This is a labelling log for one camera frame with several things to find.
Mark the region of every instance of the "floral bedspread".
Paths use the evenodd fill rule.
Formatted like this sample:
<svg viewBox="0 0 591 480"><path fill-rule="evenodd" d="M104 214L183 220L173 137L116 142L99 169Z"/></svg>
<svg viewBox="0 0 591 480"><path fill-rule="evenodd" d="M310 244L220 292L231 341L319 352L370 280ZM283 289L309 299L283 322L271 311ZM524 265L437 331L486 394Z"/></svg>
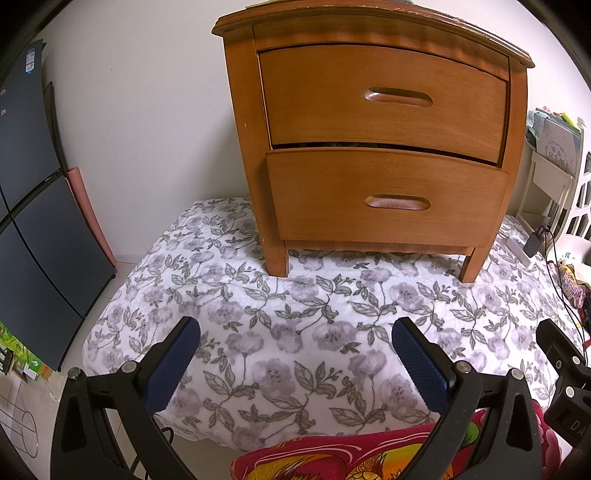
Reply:
<svg viewBox="0 0 591 480"><path fill-rule="evenodd" d="M556 374L535 345L554 319L573 324L538 255L526 270L502 244L525 233L506 217L474 284L459 255L291 251L288 278L264 268L248 199L197 202L162 234L83 347L88 373L141 359L183 315L201 345L159 415L192 439L255 450L306 434L356 434L435 421L393 351L409 316L452 359L478 371L521 368L548 406Z"/></svg>

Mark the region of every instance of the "nightstand top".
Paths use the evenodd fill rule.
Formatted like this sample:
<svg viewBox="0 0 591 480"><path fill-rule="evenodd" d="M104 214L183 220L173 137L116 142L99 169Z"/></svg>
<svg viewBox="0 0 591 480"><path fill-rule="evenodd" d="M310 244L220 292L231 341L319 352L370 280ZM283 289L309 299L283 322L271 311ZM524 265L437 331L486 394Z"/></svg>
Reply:
<svg viewBox="0 0 591 480"><path fill-rule="evenodd" d="M273 20L343 14L391 18L429 25L515 58L527 68L535 66L527 52L476 25L436 10L392 0L331 0L330 3L326 0L278 0L220 17L212 33L223 37L229 31Z"/></svg>

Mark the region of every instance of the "drawer handle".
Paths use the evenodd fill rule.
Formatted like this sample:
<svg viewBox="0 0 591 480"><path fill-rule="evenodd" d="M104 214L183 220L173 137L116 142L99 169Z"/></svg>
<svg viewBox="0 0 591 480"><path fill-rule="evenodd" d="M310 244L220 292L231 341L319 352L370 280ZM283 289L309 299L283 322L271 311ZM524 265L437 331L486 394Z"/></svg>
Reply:
<svg viewBox="0 0 591 480"><path fill-rule="evenodd" d="M433 99L426 93L402 88L370 87L363 95L370 102L399 103L400 105L429 107Z"/></svg>
<svg viewBox="0 0 591 480"><path fill-rule="evenodd" d="M370 195L365 204L374 208L391 208L396 210L427 210L431 202L423 197L407 195Z"/></svg>

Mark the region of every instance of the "drawer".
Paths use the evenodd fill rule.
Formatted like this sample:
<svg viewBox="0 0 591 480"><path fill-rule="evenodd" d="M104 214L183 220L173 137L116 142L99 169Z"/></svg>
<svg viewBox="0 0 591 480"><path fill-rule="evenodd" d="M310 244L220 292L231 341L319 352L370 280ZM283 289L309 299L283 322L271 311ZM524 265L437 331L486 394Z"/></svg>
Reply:
<svg viewBox="0 0 591 480"><path fill-rule="evenodd" d="M409 145L498 163L507 83L389 47L319 45L259 55L271 142Z"/></svg>
<svg viewBox="0 0 591 480"><path fill-rule="evenodd" d="M509 177L469 160L376 148L275 150L267 167L286 241L485 247Z"/></svg>

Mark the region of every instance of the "wooden nightstand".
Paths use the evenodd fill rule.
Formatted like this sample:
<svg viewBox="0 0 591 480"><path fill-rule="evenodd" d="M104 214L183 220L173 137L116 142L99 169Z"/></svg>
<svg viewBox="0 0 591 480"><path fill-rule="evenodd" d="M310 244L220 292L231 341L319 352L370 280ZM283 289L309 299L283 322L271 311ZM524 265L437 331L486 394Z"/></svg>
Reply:
<svg viewBox="0 0 591 480"><path fill-rule="evenodd" d="M287 276L289 248L446 253L473 282L517 176L533 62L426 8L326 3L213 29L269 273Z"/></svg>

